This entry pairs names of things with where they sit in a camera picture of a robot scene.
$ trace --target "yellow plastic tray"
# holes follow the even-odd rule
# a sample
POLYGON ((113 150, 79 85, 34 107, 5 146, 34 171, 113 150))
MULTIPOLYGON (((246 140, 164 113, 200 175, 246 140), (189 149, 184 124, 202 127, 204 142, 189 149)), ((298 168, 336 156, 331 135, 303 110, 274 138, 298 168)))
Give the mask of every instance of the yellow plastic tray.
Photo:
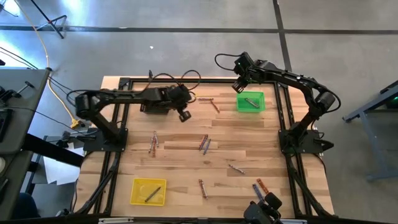
POLYGON ((130 204, 163 206, 166 196, 166 180, 151 178, 135 178, 132 183, 130 204), (160 190, 145 203, 145 199, 158 187, 160 190))

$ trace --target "white paper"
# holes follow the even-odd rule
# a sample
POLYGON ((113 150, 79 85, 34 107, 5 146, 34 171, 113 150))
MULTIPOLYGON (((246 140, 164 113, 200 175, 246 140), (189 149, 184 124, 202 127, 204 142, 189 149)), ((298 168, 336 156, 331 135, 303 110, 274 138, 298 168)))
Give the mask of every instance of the white paper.
MULTIPOLYGON (((73 143, 68 143, 69 151, 79 155, 83 155, 83 148, 74 149, 73 143)), ((47 183, 57 181, 57 185, 72 183, 77 180, 80 173, 80 168, 63 162, 58 162, 55 159, 44 157, 45 175, 47 176, 47 183)))

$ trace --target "metal stand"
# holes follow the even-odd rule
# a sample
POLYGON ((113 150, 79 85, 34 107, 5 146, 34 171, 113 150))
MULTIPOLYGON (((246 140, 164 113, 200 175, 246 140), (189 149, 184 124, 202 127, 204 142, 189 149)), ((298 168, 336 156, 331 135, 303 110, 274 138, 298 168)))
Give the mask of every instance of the metal stand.
POLYGON ((1 11, 4 11, 4 12, 6 12, 6 13, 8 13, 8 14, 14 16, 14 17, 18 17, 18 16, 16 16, 16 15, 14 15, 13 13, 11 13, 11 12, 5 10, 5 8, 4 8, 4 5, 5 5, 5 4, 6 4, 6 1, 4 1, 2 4, 0 4, 0 12, 1 12, 1 11))
POLYGON ((380 146, 379 140, 377 139, 377 135, 374 130, 371 128, 369 123, 368 114, 369 113, 383 113, 383 112, 398 112, 396 110, 375 110, 376 108, 386 104, 388 101, 391 101, 395 97, 398 96, 398 84, 395 82, 395 86, 391 87, 387 91, 382 90, 381 94, 375 99, 366 103, 364 106, 356 109, 349 115, 343 117, 343 120, 346 123, 349 123, 354 118, 361 118, 362 124, 364 126, 365 132, 368 135, 368 138, 371 142, 371 149, 374 157, 376 158, 377 164, 380 167, 380 171, 374 175, 367 175, 368 180, 377 180, 377 179, 385 179, 390 177, 398 177, 398 169, 391 169, 387 165, 387 160, 382 153, 382 147, 380 146))
POLYGON ((57 32, 57 34, 61 37, 61 39, 63 39, 64 36, 61 34, 60 31, 62 31, 63 28, 64 28, 64 26, 65 26, 65 21, 67 20, 67 15, 63 15, 63 16, 60 16, 60 17, 57 17, 57 18, 55 18, 55 19, 50 20, 50 19, 44 14, 44 12, 43 12, 43 11, 41 10, 41 8, 36 4, 36 2, 35 2, 34 0, 30 0, 30 1, 33 3, 33 5, 35 5, 35 7, 37 8, 37 10, 39 10, 39 12, 40 12, 40 13, 45 17, 45 19, 47 20, 47 22, 46 22, 45 24, 39 26, 39 27, 36 28, 36 29, 39 30, 39 29, 41 29, 41 28, 43 28, 43 27, 45 27, 45 26, 47 26, 47 25, 50 25, 50 26, 52 27, 52 29, 53 29, 55 32, 57 32), (60 26, 59 28, 57 28, 55 25, 56 25, 57 21, 60 20, 60 19, 62 19, 62 23, 61 23, 61 26, 60 26))

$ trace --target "blue marker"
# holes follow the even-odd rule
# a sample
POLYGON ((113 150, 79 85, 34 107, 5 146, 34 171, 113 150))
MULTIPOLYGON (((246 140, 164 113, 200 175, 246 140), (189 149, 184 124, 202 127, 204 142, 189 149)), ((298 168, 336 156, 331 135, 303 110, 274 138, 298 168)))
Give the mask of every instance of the blue marker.
POLYGON ((259 189, 259 187, 257 186, 257 184, 253 184, 253 188, 254 188, 254 191, 255 191, 256 194, 257 194, 257 197, 259 197, 260 201, 264 201, 264 197, 262 196, 262 194, 261 194, 261 192, 260 192, 260 189, 259 189))
POLYGON ((209 148, 210 142, 211 142, 211 139, 209 139, 209 141, 207 142, 206 149, 205 149, 205 151, 203 152, 203 155, 206 154, 207 149, 209 148))

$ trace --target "desk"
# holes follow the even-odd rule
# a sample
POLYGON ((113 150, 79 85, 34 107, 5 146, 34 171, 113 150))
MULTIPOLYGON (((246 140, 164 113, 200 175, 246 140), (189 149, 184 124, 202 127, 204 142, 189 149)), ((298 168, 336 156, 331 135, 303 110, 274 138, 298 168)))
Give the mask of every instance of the desk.
MULTIPOLYGON (((101 88, 117 88, 119 78, 104 77, 101 88)), ((145 85, 134 83, 133 89, 141 90, 145 85)), ((170 83, 153 83, 151 87, 166 85, 170 83)), ((308 111, 307 105, 299 90, 289 90, 295 119, 300 120, 308 111)), ((179 121, 176 111, 170 111, 167 116, 145 114, 139 111, 140 105, 130 105, 126 125, 128 143, 121 157, 111 216, 242 218, 250 201, 258 201, 252 184, 260 177, 283 201, 279 209, 282 218, 293 218, 287 169, 277 136, 280 126, 274 86, 253 84, 245 91, 263 91, 266 110, 238 113, 236 92, 230 83, 202 83, 194 89, 199 97, 214 98, 221 113, 208 102, 196 101, 189 104, 187 110, 192 118, 185 123, 179 121), (153 131, 157 131, 160 141, 155 158, 147 152, 153 131), (205 156, 198 151, 204 134, 212 139, 205 156), (232 170, 228 163, 242 168, 246 175, 232 170), (136 177, 167 179, 163 207, 129 204, 132 181, 136 177), (208 200, 202 197, 198 179, 203 179, 206 185, 208 200)), ((101 113, 110 120, 113 108, 109 105, 101 113)), ((94 152, 84 161, 75 210, 88 200, 98 185, 103 157, 103 152, 94 152)), ((333 213, 322 164, 315 156, 307 154, 303 154, 303 164, 309 189, 323 207, 333 213)), ((108 188, 104 191, 102 208, 107 196, 108 188)), ((303 208, 301 191, 298 197, 303 208)))
MULTIPOLYGON (((10 106, 19 106, 36 110, 42 96, 48 73, 45 70, 30 69, 0 69, 0 85, 6 90, 19 90, 30 82, 35 88, 27 88, 21 93, 21 98, 11 98, 10 106)), ((24 181, 33 152, 20 151, 25 135, 32 122, 34 112, 13 109, 14 113, 3 142, 0 143, 0 156, 6 160, 8 169, 0 174, 7 177, 9 183, 4 198, 0 203, 0 220, 10 218, 16 199, 24 181)))

